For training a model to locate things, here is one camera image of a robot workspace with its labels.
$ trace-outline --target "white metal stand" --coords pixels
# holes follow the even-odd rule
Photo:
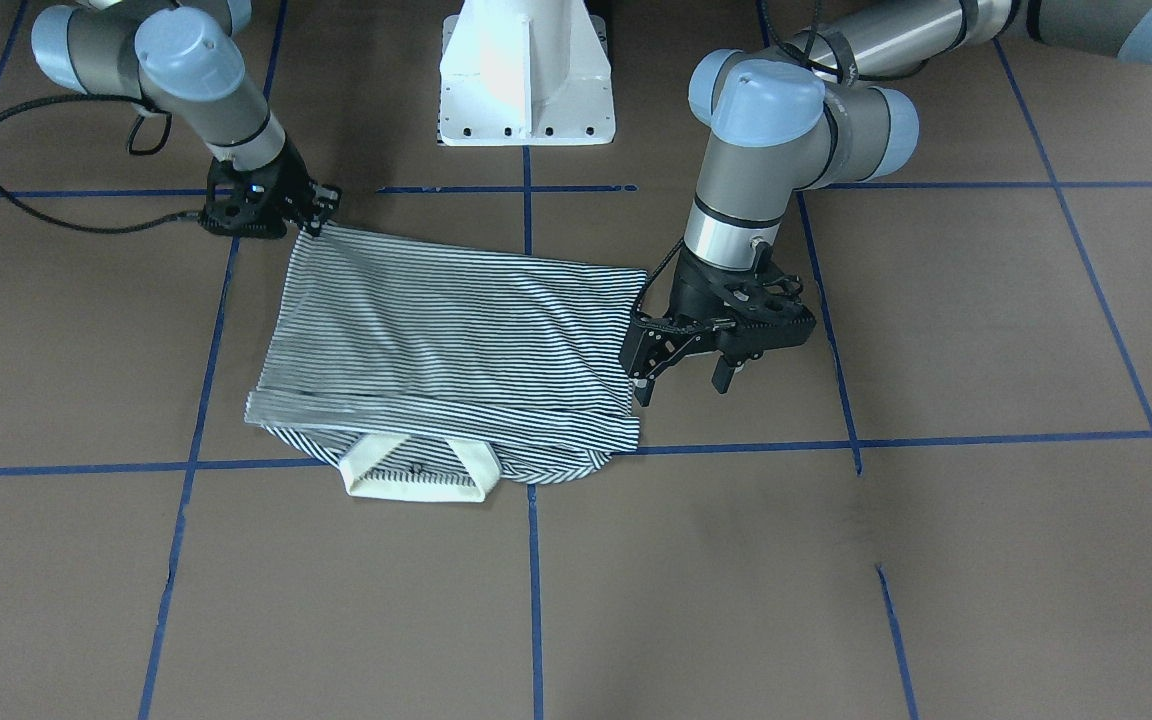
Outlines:
[[[602,145],[612,68],[581,0],[465,0],[444,21],[439,138],[447,145]]]

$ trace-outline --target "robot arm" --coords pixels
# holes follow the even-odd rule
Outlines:
[[[662,318],[631,310],[621,365],[642,406],[685,356],[718,351],[713,384],[773,348],[806,342],[814,318],[801,282],[771,260],[790,196],[900,169],[918,142],[914,103],[887,88],[965,44],[1024,26],[1038,41],[1152,63],[1152,0],[888,0],[745,54],[703,59],[689,88],[708,126],[679,264]]]
[[[338,209],[340,192],[308,175],[247,74],[230,35],[247,25],[251,5],[104,5],[99,10],[52,6],[38,15],[33,51],[47,77],[83,94],[131,97],[184,119],[214,157],[200,218],[207,232],[282,237],[285,220],[291,220],[317,234]]]
[[[669,309],[634,309],[621,363],[647,406],[687,355],[721,353],[713,384],[778,347],[806,342],[801,282],[771,260],[796,190],[895,172],[918,142],[914,103],[887,88],[827,85],[781,50],[719,50],[696,67],[691,111],[712,132],[696,182]]]

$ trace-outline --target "striped fabric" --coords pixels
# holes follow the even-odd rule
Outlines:
[[[347,492],[480,501],[634,450],[617,364],[643,270],[433,245],[331,223],[296,241],[248,423]]]

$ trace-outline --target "cable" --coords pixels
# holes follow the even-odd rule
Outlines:
[[[12,108],[1,111],[0,123],[2,123],[6,119],[15,118],[15,115],[26,113],[30,109],[46,108],[46,106],[50,105],[61,105],[67,103],[131,103],[132,105],[138,105],[145,109],[154,112],[159,111],[154,105],[147,104],[145,100],[138,99],[138,97],[123,94],[51,94],[47,97],[38,97],[36,100],[20,103],[20,105],[13,105]],[[136,138],[137,129],[141,129],[141,123],[132,124],[132,136],[128,137],[128,151],[131,151],[132,141]],[[156,149],[150,151],[132,152],[132,154],[136,156],[138,152],[141,152],[141,154],[152,154],[152,152],[161,150],[161,145],[166,143],[166,131],[168,131],[168,129],[170,129],[169,126],[168,128],[164,128],[162,141],[159,142],[159,146],[156,146]],[[8,202],[12,202],[13,205],[17,206],[17,209],[24,210],[32,218],[40,219],[45,223],[58,225],[58,227],[71,229],[73,232],[90,232],[96,234],[143,232],[143,229],[157,227],[161,223],[182,222],[182,220],[195,220],[195,222],[197,222],[199,215],[197,211],[184,210],[180,211],[180,213],[169,213],[168,215],[162,215],[161,218],[146,220],[146,222],[143,223],[122,225],[122,227],[99,227],[99,225],[70,223],[69,220],[61,220],[60,218],[47,215],[40,210],[31,209],[31,206],[24,204],[23,200],[15,196],[13,191],[5,188],[3,183],[0,183],[0,195]]]
[[[132,156],[132,158],[145,158],[145,156],[153,156],[157,151],[162,150],[162,147],[168,143],[168,137],[172,135],[172,114],[165,114],[165,120],[162,121],[162,137],[159,138],[159,143],[149,150],[137,150],[136,136],[141,135],[141,127],[145,124],[145,115],[136,115],[136,122],[132,123],[132,131],[127,134],[127,154]]]
[[[796,45],[791,45],[789,41],[781,40],[780,33],[776,32],[776,26],[772,24],[772,15],[767,9],[767,0],[758,0],[758,14],[763,18],[763,25],[767,28],[767,37],[772,45],[780,47],[782,53],[790,56],[795,63],[801,65],[809,70],[814,70],[814,73],[828,74],[838,79],[838,83],[844,82],[846,70],[842,68],[831,68],[828,65],[818,63],[812,58],[812,48],[814,46],[814,40],[820,36],[820,15],[823,15],[824,0],[814,1],[812,9],[812,26],[808,29],[808,41],[804,50],[799,50]],[[866,74],[859,74],[856,79],[864,82],[893,82],[897,79],[905,79],[916,76],[918,73],[923,73],[923,68],[927,67],[929,60],[923,60],[918,65],[915,65],[909,73],[895,74],[895,76],[867,76]]]

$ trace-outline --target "brown floor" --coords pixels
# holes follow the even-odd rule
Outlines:
[[[59,92],[45,5],[0,3],[0,109]],[[760,44],[746,1],[624,0],[616,142],[447,149],[457,1],[256,5],[343,223],[604,264],[681,233],[687,78]],[[909,167],[791,202],[776,251],[827,327],[723,397],[682,364],[639,455],[484,506],[349,500],[243,425],[288,241],[0,200],[0,719],[1152,717],[1152,68],[1009,40],[895,88]],[[129,120],[14,120],[1,177],[97,223],[197,205],[200,143],[127,159]]]

